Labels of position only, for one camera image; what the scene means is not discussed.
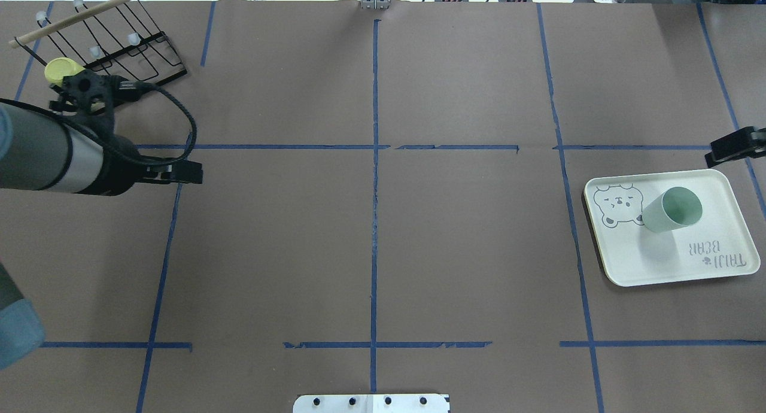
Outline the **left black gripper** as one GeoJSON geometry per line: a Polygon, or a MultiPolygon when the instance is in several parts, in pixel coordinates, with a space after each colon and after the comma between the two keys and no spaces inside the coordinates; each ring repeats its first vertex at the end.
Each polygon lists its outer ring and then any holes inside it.
{"type": "MultiPolygon", "coordinates": [[[[115,148],[124,156],[138,160],[136,146],[128,138],[115,135],[111,140],[115,148]]],[[[131,189],[143,176],[146,184],[202,184],[203,166],[199,162],[181,159],[171,162],[169,157],[149,157],[145,168],[123,161],[104,151],[104,161],[96,179],[96,195],[118,196],[131,189]]]]}

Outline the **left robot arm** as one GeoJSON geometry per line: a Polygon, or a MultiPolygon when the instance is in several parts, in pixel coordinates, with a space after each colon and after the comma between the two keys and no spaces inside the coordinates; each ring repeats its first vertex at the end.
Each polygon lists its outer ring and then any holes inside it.
{"type": "Polygon", "coordinates": [[[202,184],[186,154],[145,156],[131,140],[28,103],[2,100],[2,188],[117,196],[138,182],[202,184]]]}

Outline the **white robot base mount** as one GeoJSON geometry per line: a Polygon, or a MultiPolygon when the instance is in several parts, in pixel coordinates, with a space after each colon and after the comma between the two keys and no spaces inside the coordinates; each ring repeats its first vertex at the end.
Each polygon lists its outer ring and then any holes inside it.
{"type": "Polygon", "coordinates": [[[293,412],[451,412],[445,394],[307,394],[293,412]]]}

